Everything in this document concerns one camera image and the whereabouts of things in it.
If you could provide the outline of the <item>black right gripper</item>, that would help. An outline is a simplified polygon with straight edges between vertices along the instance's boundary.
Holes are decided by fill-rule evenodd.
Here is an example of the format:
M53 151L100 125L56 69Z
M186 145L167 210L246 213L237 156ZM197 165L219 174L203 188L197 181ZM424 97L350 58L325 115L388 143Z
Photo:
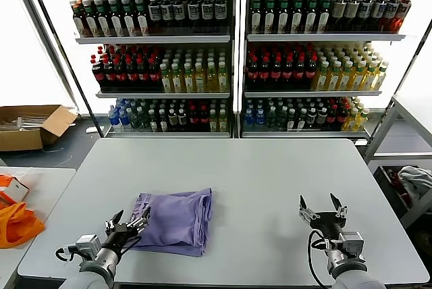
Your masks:
M330 197L336 212L315 213L306 206L303 196L300 195L299 216L312 229L319 230L324 238L338 240L342 228L346 225L348 207L333 193L330 193Z

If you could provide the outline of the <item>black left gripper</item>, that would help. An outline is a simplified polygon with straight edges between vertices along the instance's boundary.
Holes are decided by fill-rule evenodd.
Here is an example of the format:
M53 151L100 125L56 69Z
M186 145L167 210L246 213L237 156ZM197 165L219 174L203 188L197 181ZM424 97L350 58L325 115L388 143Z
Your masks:
M105 222L106 241L102 248L112 250L116 255L123 255L130 250L141 239L142 232L149 224L151 207L145 206L142 211L131 215L130 222L120 224L124 210L116 213L110 220Z

